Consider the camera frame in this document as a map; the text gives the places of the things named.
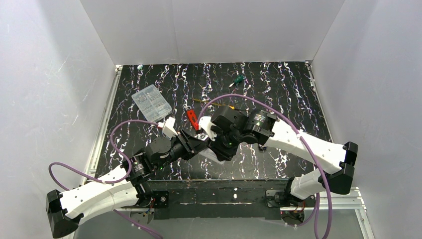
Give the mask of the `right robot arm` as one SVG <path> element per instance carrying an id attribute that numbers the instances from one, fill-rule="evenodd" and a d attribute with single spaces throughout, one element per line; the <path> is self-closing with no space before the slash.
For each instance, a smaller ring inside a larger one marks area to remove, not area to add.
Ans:
<path id="1" fill-rule="evenodd" d="M 349 194 L 353 182 L 358 145 L 354 142 L 336 144 L 304 132 L 296 133 L 275 115 L 253 110 L 248 114 L 224 106 L 211 117 L 201 117 L 199 126 L 208 135 L 209 149 L 218 161 L 230 161 L 241 143 L 276 148 L 302 159 L 318 168 L 288 181 L 285 200 L 303 201 L 329 188 L 340 195 Z"/>

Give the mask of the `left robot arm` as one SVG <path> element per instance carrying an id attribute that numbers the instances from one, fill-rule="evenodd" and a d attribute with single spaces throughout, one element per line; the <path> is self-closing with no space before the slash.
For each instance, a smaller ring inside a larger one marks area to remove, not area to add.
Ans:
<path id="1" fill-rule="evenodd" d="M 59 239 L 76 231 L 79 225 L 103 213 L 126 206 L 140 206 L 147 212 L 167 206 L 168 192 L 152 191 L 153 174 L 178 159 L 189 160 L 207 150 L 216 134 L 191 136 L 183 130 L 157 137 L 132 158 L 100 178 L 63 192 L 47 193 L 46 212 L 52 237 Z"/>

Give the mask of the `white remote control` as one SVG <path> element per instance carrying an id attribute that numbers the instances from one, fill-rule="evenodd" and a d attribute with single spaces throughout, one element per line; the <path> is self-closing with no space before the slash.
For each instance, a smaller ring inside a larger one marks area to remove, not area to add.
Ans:
<path id="1" fill-rule="evenodd" d="M 203 149 L 199 152 L 199 155 L 205 157 L 206 159 L 212 160 L 216 162 L 217 164 L 224 165 L 225 161 L 219 161 L 216 154 L 209 149 L 208 147 L 206 149 Z"/>

